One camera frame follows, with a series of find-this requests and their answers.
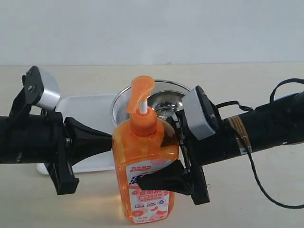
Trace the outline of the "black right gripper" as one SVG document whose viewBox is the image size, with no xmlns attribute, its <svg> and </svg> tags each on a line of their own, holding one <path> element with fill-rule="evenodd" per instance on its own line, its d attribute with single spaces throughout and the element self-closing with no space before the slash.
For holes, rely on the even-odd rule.
<svg viewBox="0 0 304 228">
<path fill-rule="evenodd" d="M 196 139 L 189 130 L 183 110 L 177 111 L 176 116 L 180 132 L 184 136 L 182 142 L 191 163 L 190 175 L 182 162 L 175 160 L 165 168 L 137 178 L 137 184 L 141 190 L 165 190 L 191 195 L 195 205 L 208 203 L 210 199 L 202 166 L 239 156 L 236 136 L 231 132 L 228 121 L 221 119 L 218 111 L 215 112 L 215 117 L 219 128 L 214 135 L 202 140 Z M 178 130 L 173 117 L 163 120 L 162 126 L 164 135 L 161 147 L 179 146 Z"/>
</svg>

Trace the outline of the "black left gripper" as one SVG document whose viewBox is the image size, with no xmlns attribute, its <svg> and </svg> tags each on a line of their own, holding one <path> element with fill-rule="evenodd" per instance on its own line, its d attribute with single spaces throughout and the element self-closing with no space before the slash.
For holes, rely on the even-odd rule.
<svg viewBox="0 0 304 228">
<path fill-rule="evenodd" d="M 14 162 L 43 163 L 57 195 L 75 193 L 79 178 L 74 176 L 73 165 L 111 149 L 110 134 L 90 128 L 72 117 L 65 118 L 63 123 L 62 114 L 55 111 L 45 116 L 30 115 L 25 127 L 14 132 Z"/>
</svg>

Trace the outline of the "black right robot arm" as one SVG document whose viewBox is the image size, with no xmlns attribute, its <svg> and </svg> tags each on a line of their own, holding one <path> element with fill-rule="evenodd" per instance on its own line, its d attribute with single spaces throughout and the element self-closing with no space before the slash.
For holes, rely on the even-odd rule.
<svg viewBox="0 0 304 228">
<path fill-rule="evenodd" d="M 167 190 L 190 195 L 196 205 L 208 203 L 203 166 L 272 147 L 304 141 L 304 94 L 291 94 L 242 114 L 222 119 L 201 87 L 182 99 L 183 108 L 167 122 L 174 128 L 183 161 L 142 176 L 142 190 Z"/>
</svg>

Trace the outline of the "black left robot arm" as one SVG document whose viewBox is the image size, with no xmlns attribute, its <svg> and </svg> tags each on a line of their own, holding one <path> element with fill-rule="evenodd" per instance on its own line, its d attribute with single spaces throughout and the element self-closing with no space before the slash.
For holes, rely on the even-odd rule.
<svg viewBox="0 0 304 228">
<path fill-rule="evenodd" d="M 112 136 L 85 126 L 60 112 L 32 115 L 15 121 L 0 118 L 0 162 L 42 163 L 57 195 L 74 194 L 79 184 L 73 166 L 89 157 L 110 151 Z"/>
</svg>

